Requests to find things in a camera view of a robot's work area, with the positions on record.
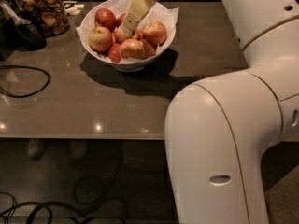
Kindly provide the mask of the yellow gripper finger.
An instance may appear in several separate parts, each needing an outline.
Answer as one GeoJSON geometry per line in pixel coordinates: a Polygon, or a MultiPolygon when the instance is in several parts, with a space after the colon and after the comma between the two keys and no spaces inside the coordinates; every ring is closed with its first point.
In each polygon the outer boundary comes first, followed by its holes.
{"type": "Polygon", "coordinates": [[[125,33],[131,34],[137,25],[147,16],[154,4],[154,0],[131,0],[121,24],[122,30],[125,33]]]}

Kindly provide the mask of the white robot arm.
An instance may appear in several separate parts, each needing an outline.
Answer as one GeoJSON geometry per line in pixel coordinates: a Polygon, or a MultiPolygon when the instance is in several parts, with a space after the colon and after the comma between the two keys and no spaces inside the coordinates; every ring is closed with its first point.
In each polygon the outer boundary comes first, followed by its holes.
{"type": "Polygon", "coordinates": [[[180,224],[269,224],[267,149],[298,133],[299,0],[221,0],[247,69],[196,81],[164,141],[180,224]]]}

